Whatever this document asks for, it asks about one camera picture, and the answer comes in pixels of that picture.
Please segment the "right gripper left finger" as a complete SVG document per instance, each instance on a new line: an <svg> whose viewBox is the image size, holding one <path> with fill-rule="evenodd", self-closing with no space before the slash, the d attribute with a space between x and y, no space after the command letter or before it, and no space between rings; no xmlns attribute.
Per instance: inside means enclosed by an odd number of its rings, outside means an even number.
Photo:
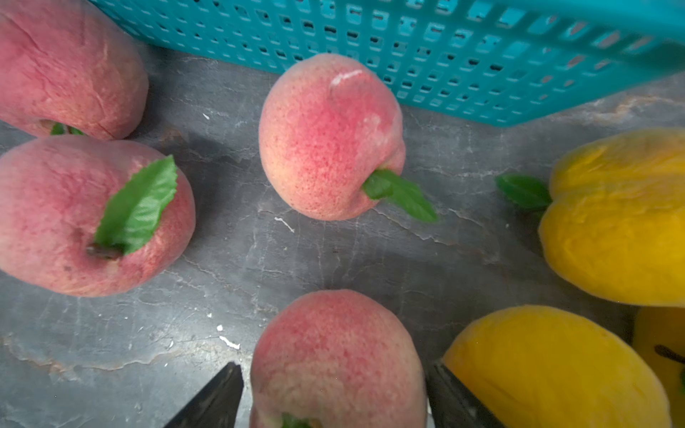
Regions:
<svg viewBox="0 0 685 428"><path fill-rule="evenodd" d="M242 368L229 362L165 428L233 428L243 390Z"/></svg>

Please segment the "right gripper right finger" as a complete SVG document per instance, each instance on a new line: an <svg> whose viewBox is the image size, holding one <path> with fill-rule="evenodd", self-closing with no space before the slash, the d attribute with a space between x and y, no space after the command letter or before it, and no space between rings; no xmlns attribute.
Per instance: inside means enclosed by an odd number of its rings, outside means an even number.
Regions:
<svg viewBox="0 0 685 428"><path fill-rule="evenodd" d="M426 388L436 427L505 427L440 360L426 372Z"/></svg>

